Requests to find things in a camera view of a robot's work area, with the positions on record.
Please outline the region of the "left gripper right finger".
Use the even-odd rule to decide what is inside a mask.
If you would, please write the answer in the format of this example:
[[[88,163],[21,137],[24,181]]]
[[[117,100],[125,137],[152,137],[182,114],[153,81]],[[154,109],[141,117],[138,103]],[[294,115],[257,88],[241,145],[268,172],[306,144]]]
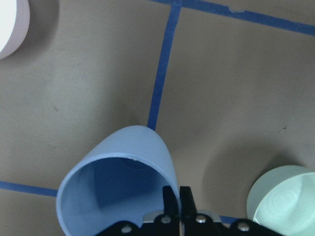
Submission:
[[[192,190],[188,186],[180,187],[180,201],[181,201],[181,220],[188,221],[193,219],[197,214]]]

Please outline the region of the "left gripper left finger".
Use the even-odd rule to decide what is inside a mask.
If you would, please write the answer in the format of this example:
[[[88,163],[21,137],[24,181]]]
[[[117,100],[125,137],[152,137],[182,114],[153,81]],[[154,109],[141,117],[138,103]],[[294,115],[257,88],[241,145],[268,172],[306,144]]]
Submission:
[[[177,198],[170,186],[162,188],[163,195],[163,221],[179,221],[179,205]]]

